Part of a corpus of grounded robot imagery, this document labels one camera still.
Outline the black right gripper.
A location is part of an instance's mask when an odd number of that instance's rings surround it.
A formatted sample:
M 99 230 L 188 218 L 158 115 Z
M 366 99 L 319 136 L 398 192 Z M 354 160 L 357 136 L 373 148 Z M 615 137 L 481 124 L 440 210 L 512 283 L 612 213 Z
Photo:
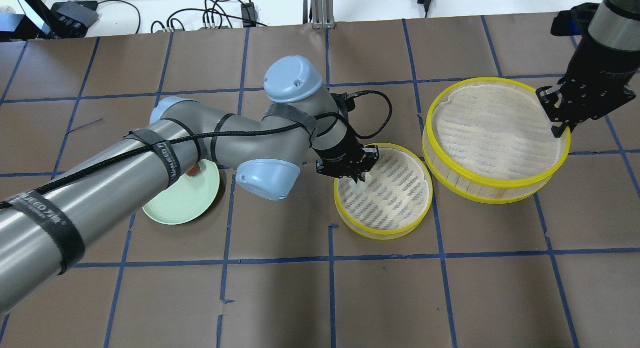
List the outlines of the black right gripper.
M 635 51 L 611 48 L 583 36 L 557 84 L 535 90 L 553 122 L 553 136 L 560 139 L 565 130 L 598 120 L 634 100 L 629 82 L 636 73 L 635 60 Z

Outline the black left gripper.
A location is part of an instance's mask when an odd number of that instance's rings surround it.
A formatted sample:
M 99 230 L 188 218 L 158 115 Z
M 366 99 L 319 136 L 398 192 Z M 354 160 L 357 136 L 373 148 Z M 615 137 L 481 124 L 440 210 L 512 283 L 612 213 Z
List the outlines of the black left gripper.
M 328 128 L 320 130 L 312 147 L 318 155 L 316 171 L 318 174 L 341 179 L 349 177 L 355 184 L 366 182 L 366 174 L 370 172 L 380 158 L 377 145 L 365 146 L 358 134 L 350 125 L 348 113 L 355 109 L 355 98 L 363 93 L 332 93 L 336 103 L 336 113 L 317 114 L 314 118 L 320 123 L 325 118 L 332 118 Z

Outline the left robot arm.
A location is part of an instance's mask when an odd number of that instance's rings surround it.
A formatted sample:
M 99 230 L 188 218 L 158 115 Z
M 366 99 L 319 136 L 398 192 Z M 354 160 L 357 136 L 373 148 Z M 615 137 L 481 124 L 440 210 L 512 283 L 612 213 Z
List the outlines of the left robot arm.
M 380 158 L 362 144 L 341 107 L 303 56 L 285 56 L 266 70 L 270 107 L 259 121 L 166 97 L 150 125 L 69 173 L 1 203 L 1 314 L 9 314 L 55 275 L 77 264 L 87 248 L 201 160 L 234 169 L 243 189 L 272 201 L 294 187 L 308 150 L 317 173 L 368 180 Z

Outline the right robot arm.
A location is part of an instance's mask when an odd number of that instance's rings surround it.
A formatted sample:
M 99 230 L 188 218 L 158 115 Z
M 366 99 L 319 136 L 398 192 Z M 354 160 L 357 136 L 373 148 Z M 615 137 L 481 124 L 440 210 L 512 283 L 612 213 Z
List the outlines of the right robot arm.
M 553 36 L 581 37 L 563 77 L 556 85 L 535 91 L 554 137 L 636 98 L 629 82 L 640 65 L 638 1 L 586 2 L 558 12 L 553 19 Z

